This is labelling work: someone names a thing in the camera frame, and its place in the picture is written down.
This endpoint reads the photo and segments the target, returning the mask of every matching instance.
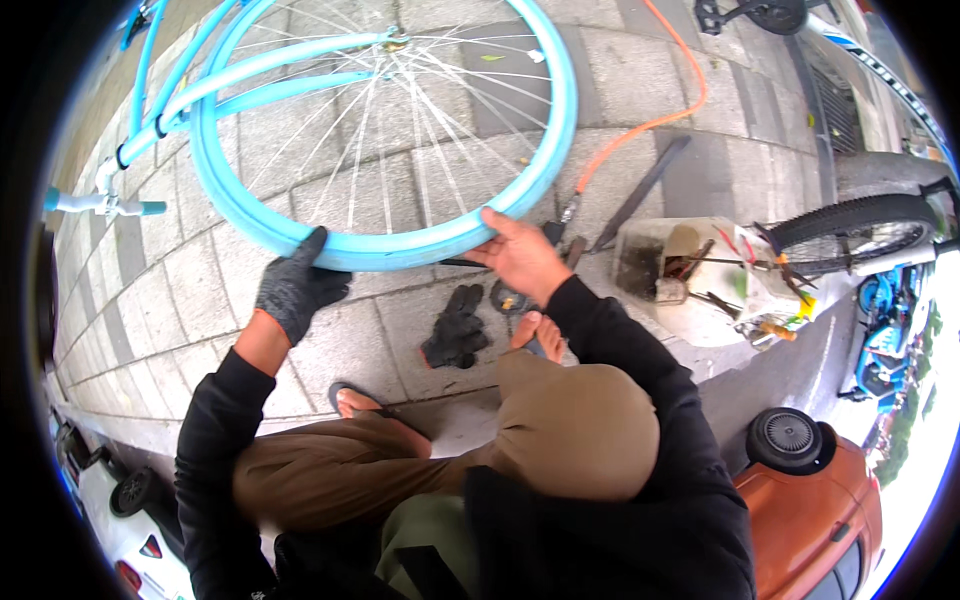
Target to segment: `taillight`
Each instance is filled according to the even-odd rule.
[[[117,561],[113,566],[116,569],[117,575],[120,576],[120,579],[127,582],[127,585],[131,587],[133,591],[139,591],[142,582],[140,581],[140,574],[133,570],[133,567],[129,564],[124,563],[123,561]]]
[[[149,556],[152,559],[163,558],[163,553],[160,552],[160,544],[156,543],[156,538],[153,536],[147,538],[147,543],[143,544],[143,547],[140,548],[140,554]]]

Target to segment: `gloved hand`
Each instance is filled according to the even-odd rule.
[[[446,309],[433,325],[433,335],[420,346],[423,360],[431,369],[459,367],[469,369],[476,362],[474,352],[490,345],[483,332],[483,321],[477,317],[477,306],[483,299],[483,286],[458,286]]]
[[[281,256],[263,270],[256,309],[274,318],[291,347],[306,335],[314,313],[349,293],[347,284],[352,274],[313,266],[325,244],[326,229],[316,228],[300,242],[293,256]]]

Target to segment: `sidewalk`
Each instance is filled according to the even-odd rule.
[[[554,217],[584,165],[609,140],[638,123],[691,106],[697,95],[679,47],[642,4],[632,0],[539,0],[539,4],[560,27],[577,66],[581,105],[577,135],[557,178],[557,192],[528,216],[538,224]],[[820,206],[807,108],[782,38],[745,18],[735,19],[718,37],[704,36],[692,17],[693,0],[655,4],[704,70],[708,102],[692,118],[644,133],[612,155],[583,195],[566,241],[575,235],[595,239],[658,153],[674,135],[684,133],[692,135],[692,143],[637,217],[719,215],[739,223],[770,222]],[[399,5],[403,22],[410,23],[415,15],[404,13],[408,3]],[[149,94],[156,93],[190,36],[192,29],[157,58]],[[96,166],[126,135],[129,110],[128,96],[85,161],[74,193],[92,191]],[[236,142],[241,178],[264,149],[289,137],[286,124],[296,110],[296,103],[287,103],[283,109],[267,107],[255,115],[276,123],[276,139],[264,139],[262,126],[257,126],[258,137],[250,135],[246,113],[222,121],[222,137]],[[167,454],[175,448],[193,388],[217,368],[246,323],[259,274],[272,259],[213,210],[194,174],[186,142],[183,134],[170,134],[118,177],[128,197],[165,200],[165,214],[142,219],[107,219],[89,212],[67,215],[56,242],[59,403],[69,415],[105,435]],[[413,161],[415,153],[416,149],[390,160]],[[294,215],[311,202],[316,184],[304,182],[274,196],[268,189],[257,193],[274,210]],[[413,178],[405,184],[419,191]],[[618,296],[611,268],[612,251],[606,251],[585,256],[577,272],[599,295]],[[264,408],[261,431],[332,418],[325,394],[336,380],[355,381],[393,404],[416,406],[444,398],[442,405],[485,407],[477,414],[489,415],[495,402],[491,403],[490,392],[483,391],[494,385],[496,357],[512,332],[507,318],[482,302],[478,314],[493,343],[466,371],[429,371],[418,347],[454,287],[477,282],[489,290],[493,281],[492,274],[453,267],[357,274],[347,300],[318,313],[310,333],[290,353]],[[698,381],[753,355],[746,345],[693,348],[636,311],[632,316],[693,369]],[[447,413],[437,409],[438,415]]]

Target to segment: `white car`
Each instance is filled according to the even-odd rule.
[[[144,467],[123,476],[105,447],[87,453],[69,422],[56,440],[58,459],[71,466],[64,479],[74,479],[65,483],[76,484],[81,514],[120,580],[144,600],[193,600],[180,527],[161,506],[156,473]]]

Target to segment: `light blue rim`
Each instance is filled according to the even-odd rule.
[[[573,63],[557,28],[533,0],[506,0],[523,17],[540,43],[552,79],[552,109],[547,128],[530,164],[500,194],[487,202],[519,218],[546,193],[560,173],[577,123],[577,87]],[[201,77],[215,74],[228,62],[241,36],[274,0],[252,0],[227,25],[204,65]],[[310,232],[264,206],[229,167],[217,134],[216,94],[197,100],[190,109],[190,148],[197,176],[214,206],[257,244],[290,255]],[[493,236],[480,220],[480,209],[432,228],[383,235],[331,232],[316,266],[340,271],[395,271],[430,264],[479,246]]]

